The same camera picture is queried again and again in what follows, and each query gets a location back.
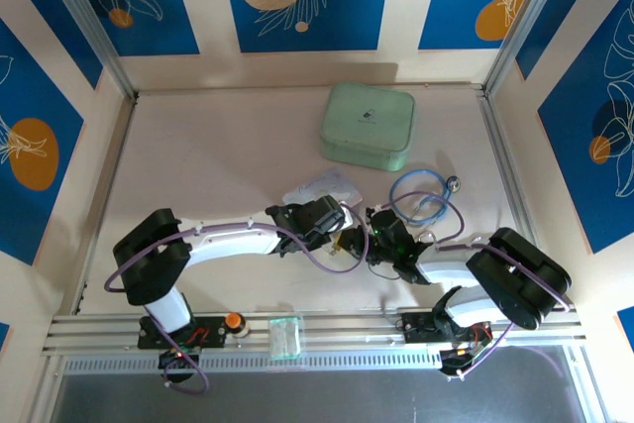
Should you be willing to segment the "clear plastic bag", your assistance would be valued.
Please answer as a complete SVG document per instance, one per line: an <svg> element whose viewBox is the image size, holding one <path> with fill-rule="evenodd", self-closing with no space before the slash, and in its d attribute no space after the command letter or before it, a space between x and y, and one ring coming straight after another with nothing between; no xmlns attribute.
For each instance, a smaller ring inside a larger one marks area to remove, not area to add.
<svg viewBox="0 0 634 423"><path fill-rule="evenodd" d="M351 207L357 207L363 201L353 182L337 166L333 166L285 193L282 203L306 204L326 195Z"/></svg>

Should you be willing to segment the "light blue stethoscope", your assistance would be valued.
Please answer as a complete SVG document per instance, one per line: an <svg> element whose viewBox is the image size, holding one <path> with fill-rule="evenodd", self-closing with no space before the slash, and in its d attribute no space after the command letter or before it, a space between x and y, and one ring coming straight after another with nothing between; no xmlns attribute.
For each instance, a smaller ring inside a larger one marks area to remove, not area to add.
<svg viewBox="0 0 634 423"><path fill-rule="evenodd" d="M461 189L455 175L418 168L398 177L388 192L392 210L409 225L423 227L442 219L449 211L447 202Z"/></svg>

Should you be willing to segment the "small clear plastic cube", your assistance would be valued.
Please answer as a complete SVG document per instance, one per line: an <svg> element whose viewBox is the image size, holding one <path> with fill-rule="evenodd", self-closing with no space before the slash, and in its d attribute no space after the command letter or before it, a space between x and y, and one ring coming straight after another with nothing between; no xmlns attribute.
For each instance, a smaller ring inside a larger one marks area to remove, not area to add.
<svg viewBox="0 0 634 423"><path fill-rule="evenodd" d="M268 322L269 355L274 361L296 360L301 355L301 324L298 317Z"/></svg>

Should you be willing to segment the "mint green square case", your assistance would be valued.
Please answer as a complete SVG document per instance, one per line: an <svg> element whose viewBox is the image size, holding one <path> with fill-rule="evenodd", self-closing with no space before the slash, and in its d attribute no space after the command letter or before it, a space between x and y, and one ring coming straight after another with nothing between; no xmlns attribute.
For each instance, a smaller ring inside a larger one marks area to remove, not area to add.
<svg viewBox="0 0 634 423"><path fill-rule="evenodd" d="M320 126L323 158L401 170L414 137L416 101L403 91L355 83L334 85Z"/></svg>

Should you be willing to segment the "orange round button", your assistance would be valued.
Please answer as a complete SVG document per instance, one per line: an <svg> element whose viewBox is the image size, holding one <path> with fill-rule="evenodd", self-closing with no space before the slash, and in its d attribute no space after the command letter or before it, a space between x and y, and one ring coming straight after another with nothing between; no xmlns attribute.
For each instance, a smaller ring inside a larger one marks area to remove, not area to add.
<svg viewBox="0 0 634 423"><path fill-rule="evenodd" d="M224 327L228 334L236 339L246 337L250 333L250 324L240 313L230 313L225 317Z"/></svg>

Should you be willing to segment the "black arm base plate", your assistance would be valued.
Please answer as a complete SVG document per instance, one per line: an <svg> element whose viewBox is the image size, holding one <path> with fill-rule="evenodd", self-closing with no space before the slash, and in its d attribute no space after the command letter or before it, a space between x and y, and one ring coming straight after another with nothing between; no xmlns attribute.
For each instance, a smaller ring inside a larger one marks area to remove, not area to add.
<svg viewBox="0 0 634 423"><path fill-rule="evenodd" d="M488 327L476 323L461 327L445 315L432 312L407 312L399 316L395 329L407 344L489 344L492 334Z"/></svg>
<svg viewBox="0 0 634 423"><path fill-rule="evenodd" d="M188 325L169 333L169 336L183 349L221 349L226 340L224 318L194 317ZM137 347L141 350L167 350L173 348L173 344L150 316L144 316L140 319Z"/></svg>

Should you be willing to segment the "aluminium front rail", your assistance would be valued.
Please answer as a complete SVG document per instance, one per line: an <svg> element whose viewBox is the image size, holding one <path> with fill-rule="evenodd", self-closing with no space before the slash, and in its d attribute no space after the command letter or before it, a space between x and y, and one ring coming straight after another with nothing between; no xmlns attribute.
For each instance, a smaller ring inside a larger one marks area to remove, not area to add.
<svg viewBox="0 0 634 423"><path fill-rule="evenodd" d="M246 337L229 336L223 348L201 350L198 365L206 372L439 369L440 346L407 344L395 329L402 313L252 313L247 317L250 333ZM296 360L274 361L269 355L268 322L285 317L302 321L301 355ZM158 373L160 352L137 347L141 318L135 314L57 316L45 337L43 353L61 359L68 374ZM506 346L571 347L582 345L585 339L575 314L554 314L536 331L508 330L504 323L493 324L491 330Z"/></svg>

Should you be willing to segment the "aluminium side rail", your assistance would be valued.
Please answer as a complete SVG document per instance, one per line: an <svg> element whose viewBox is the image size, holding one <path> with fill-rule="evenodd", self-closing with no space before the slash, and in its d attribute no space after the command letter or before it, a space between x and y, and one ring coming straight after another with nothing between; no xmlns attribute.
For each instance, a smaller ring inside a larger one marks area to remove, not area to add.
<svg viewBox="0 0 634 423"><path fill-rule="evenodd" d="M483 89L477 93L480 113L491 144L493 155L500 174L505 195L517 231L530 243L538 246L536 235L529 211L524 201L524 194L516 174L510 150L504 138L504 131L496 116L494 104Z"/></svg>
<svg viewBox="0 0 634 423"><path fill-rule="evenodd" d="M105 156L99 162L98 180L75 260L72 289L67 292L65 297L64 306L69 315L76 315L80 312L96 244L103 226L105 211L129 135L137 101L138 96L134 96L132 99L125 99L122 102L107 143L108 148Z"/></svg>

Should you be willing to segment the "aluminium frame post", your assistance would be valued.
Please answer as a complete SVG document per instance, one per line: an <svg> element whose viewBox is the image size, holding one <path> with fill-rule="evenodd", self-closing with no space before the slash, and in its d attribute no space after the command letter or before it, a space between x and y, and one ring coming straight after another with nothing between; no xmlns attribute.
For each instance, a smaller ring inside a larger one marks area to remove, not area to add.
<svg viewBox="0 0 634 423"><path fill-rule="evenodd" d="M515 61L519 49L535 25L547 0L524 0L518 15L510 26L494 62L482 83L482 92L490 99L502 83L508 69Z"/></svg>
<svg viewBox="0 0 634 423"><path fill-rule="evenodd" d="M135 100L137 90L128 77L119 56L89 0L62 0L102 66L125 97Z"/></svg>

